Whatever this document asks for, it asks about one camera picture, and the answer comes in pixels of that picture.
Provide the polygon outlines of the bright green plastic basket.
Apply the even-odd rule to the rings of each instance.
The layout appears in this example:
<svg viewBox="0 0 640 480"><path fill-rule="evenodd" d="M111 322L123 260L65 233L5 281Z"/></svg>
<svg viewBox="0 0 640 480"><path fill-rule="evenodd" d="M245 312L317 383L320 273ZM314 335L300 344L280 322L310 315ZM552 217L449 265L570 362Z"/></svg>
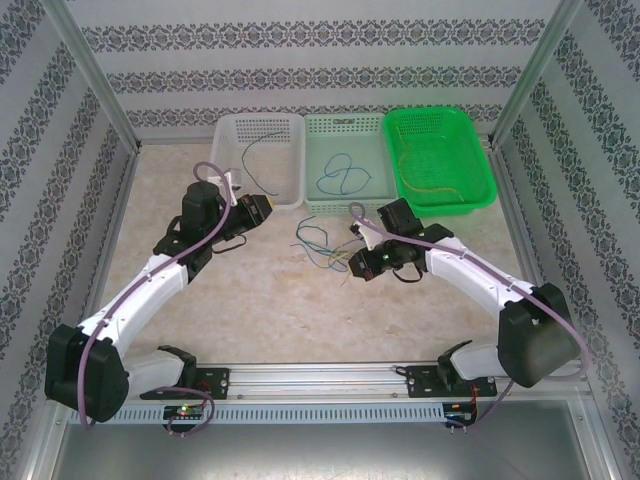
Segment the bright green plastic basket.
<svg viewBox="0 0 640 480"><path fill-rule="evenodd" d="M382 121L398 196L418 217L466 215L497 186L469 116L454 107L395 109Z"/></svg>

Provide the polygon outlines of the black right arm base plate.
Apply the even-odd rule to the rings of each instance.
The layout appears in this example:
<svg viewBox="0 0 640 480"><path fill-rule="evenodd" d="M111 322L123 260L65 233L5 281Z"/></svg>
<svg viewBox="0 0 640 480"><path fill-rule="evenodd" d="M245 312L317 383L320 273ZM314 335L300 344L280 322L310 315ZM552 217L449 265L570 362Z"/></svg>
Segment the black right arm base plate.
<svg viewBox="0 0 640 480"><path fill-rule="evenodd" d="M436 365L398 366L410 398L496 397L497 387L487 377L462 379L455 371Z"/></svg>

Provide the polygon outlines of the white plastic basket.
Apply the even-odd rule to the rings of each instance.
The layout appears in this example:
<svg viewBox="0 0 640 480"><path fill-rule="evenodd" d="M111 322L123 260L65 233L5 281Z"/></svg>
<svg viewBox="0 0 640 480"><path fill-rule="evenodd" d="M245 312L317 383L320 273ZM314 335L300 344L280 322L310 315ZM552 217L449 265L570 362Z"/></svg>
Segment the white plastic basket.
<svg viewBox="0 0 640 480"><path fill-rule="evenodd" d="M221 117L210 162L241 172L243 194L265 194L277 210L299 207L305 194L306 136L302 116L242 113Z"/></svg>

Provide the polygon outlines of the aluminium frame post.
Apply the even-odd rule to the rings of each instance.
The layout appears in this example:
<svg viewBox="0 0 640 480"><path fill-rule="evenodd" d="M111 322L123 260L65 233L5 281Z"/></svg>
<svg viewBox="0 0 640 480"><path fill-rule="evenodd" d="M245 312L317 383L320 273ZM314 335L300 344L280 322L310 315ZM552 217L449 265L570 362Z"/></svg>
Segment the aluminium frame post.
<svg viewBox="0 0 640 480"><path fill-rule="evenodd" d="M585 0L559 0L495 127L488 135L492 147L500 145L506 139L530 92L544 73L553 52L584 3Z"/></svg>
<svg viewBox="0 0 640 480"><path fill-rule="evenodd" d="M129 153L137 153L140 140L118 101L116 94L102 70L96 56L76 23L66 0L39 0L50 17L62 41L67 46L83 77L97 97L110 123L124 142Z"/></svg>

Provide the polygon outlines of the grey metal sheet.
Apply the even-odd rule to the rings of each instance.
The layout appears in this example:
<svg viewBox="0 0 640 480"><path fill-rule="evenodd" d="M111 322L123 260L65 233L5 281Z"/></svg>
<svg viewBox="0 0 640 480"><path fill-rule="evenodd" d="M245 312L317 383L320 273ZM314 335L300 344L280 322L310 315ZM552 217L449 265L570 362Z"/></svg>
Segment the grey metal sheet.
<svg viewBox="0 0 640 480"><path fill-rule="evenodd" d="M46 408L19 480L625 480L584 400L507 401L479 426L225 424L85 430Z"/></svg>

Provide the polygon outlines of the mint green plastic basket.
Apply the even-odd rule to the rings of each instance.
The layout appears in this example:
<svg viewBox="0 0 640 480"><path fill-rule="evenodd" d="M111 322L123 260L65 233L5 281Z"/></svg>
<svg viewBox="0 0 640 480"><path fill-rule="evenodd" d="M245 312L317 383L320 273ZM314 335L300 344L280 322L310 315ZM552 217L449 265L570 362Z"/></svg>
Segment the mint green plastic basket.
<svg viewBox="0 0 640 480"><path fill-rule="evenodd" d="M397 198L380 113L310 114L305 203L313 215L340 215L359 202L375 210Z"/></svg>

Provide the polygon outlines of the aluminium mounting rail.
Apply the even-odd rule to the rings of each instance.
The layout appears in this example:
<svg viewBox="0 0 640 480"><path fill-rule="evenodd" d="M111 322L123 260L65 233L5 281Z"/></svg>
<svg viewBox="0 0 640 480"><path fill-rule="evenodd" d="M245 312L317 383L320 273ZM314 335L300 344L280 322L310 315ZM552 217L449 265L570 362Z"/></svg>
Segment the aluminium mounting rail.
<svg viewBox="0 0 640 480"><path fill-rule="evenodd" d="M228 368L230 384L227 398L324 398L399 397L410 398L406 381L395 373L400 365L352 364L275 364L275 365L197 365L181 364L172 355L143 359L136 364L98 369L85 380L87 403L101 402L109 411L118 410L128 398L140 398L149 391L206 393L178 386L193 379L197 367ZM504 373L481 374L494 382L498 394L511 383Z"/></svg>

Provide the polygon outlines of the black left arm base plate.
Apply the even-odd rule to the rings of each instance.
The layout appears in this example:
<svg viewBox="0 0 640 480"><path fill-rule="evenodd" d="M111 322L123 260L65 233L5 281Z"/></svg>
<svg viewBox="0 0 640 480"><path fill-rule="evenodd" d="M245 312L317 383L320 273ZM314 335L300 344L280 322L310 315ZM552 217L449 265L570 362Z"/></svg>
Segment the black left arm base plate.
<svg viewBox="0 0 640 480"><path fill-rule="evenodd" d="M178 384L181 388L190 388L206 392L214 400L227 398L230 384L230 370L228 368L197 367L193 379L188 383L183 380ZM149 391L140 395L142 400L203 400L199 394L176 391Z"/></svg>

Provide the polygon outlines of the aluminium side rail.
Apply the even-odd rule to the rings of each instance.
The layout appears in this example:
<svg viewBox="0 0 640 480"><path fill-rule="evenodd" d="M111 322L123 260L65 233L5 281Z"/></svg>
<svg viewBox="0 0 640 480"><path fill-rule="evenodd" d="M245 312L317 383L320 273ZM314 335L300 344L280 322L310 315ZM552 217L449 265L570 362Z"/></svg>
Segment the aluminium side rail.
<svg viewBox="0 0 640 480"><path fill-rule="evenodd" d="M96 258L93 277L85 299L83 314L91 318L100 310L101 300L107 283L111 263L115 253L119 232L121 230L128 199L132 189L135 172L139 163L140 149L133 152L122 171L117 185L116 195L110 210L106 229L101 237L101 249Z"/></svg>

